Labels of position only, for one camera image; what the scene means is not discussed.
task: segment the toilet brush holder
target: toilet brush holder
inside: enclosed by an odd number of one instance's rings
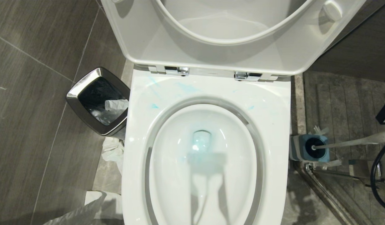
[[[329,162],[329,148],[312,149],[312,146],[328,144],[323,135],[304,134],[290,137],[290,159],[301,162]]]

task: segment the tissue paper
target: tissue paper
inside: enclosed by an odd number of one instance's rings
[[[119,99],[119,100],[106,100],[105,101],[105,109],[108,111],[122,109],[126,110],[128,108],[128,100],[127,99]]]
[[[104,151],[102,158],[107,162],[116,162],[120,174],[122,174],[124,152],[123,143],[117,138],[105,137],[104,143],[102,144],[102,149]]]

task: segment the stainless steel trash can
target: stainless steel trash can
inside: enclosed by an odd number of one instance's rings
[[[105,101],[127,102],[130,89],[114,74],[98,67],[79,80],[66,100],[78,117],[101,136],[125,138],[128,110],[109,111]]]

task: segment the toilet seat hinge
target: toilet seat hinge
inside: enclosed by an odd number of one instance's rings
[[[166,67],[166,66],[148,66],[149,71],[153,73],[165,73],[169,75],[188,76],[190,74],[189,67]]]
[[[236,81],[275,81],[278,76],[270,73],[252,73],[252,72],[239,72],[234,71],[234,79]]]

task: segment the toilet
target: toilet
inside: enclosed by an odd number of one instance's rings
[[[102,0],[135,64],[125,224],[280,224],[291,76],[309,68],[364,2]]]

